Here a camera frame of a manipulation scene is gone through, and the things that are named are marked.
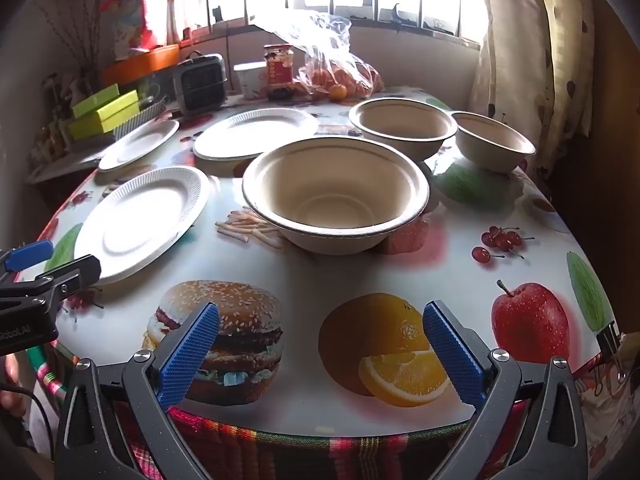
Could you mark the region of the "person left hand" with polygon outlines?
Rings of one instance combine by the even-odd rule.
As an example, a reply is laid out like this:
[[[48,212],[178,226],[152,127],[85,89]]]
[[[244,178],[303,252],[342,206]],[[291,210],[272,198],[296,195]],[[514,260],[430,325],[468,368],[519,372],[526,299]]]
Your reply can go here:
[[[8,354],[4,357],[3,370],[6,379],[2,380],[2,384],[6,384],[11,387],[21,387],[20,367],[18,366],[18,361],[14,354]],[[26,414],[26,401],[23,393],[11,390],[2,390],[1,406],[12,416],[17,418],[23,418]]]

